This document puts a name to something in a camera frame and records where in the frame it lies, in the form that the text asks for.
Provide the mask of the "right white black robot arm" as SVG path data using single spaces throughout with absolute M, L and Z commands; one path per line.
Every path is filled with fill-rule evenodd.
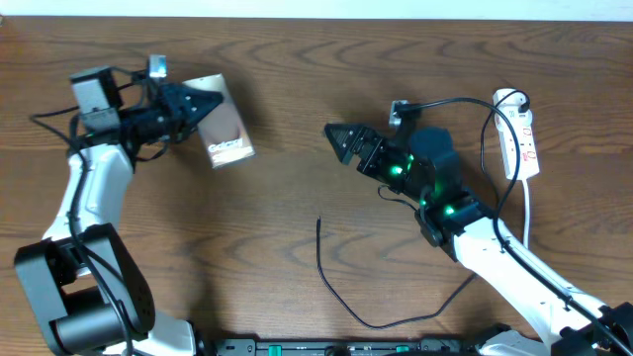
M 629 355 L 632 306 L 611 308 L 578 289 L 528 250 L 492 208 L 463 184 L 451 135 L 439 128 L 387 138 L 363 125 L 328 124 L 339 161 L 407 199 L 422 236 L 488 282 L 537 333 L 499 331 L 474 345 L 480 355 Z

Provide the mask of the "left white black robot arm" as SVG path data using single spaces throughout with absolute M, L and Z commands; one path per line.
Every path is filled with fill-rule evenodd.
M 70 78 L 68 184 L 42 239 L 17 251 L 17 276 L 56 355 L 213 355 L 216 345 L 191 321 L 156 309 L 118 225 L 139 150 L 186 140 L 225 93 L 207 79 L 169 83 L 165 66 L 152 64 L 130 73 L 141 98 L 126 106 L 116 72 L 102 66 Z

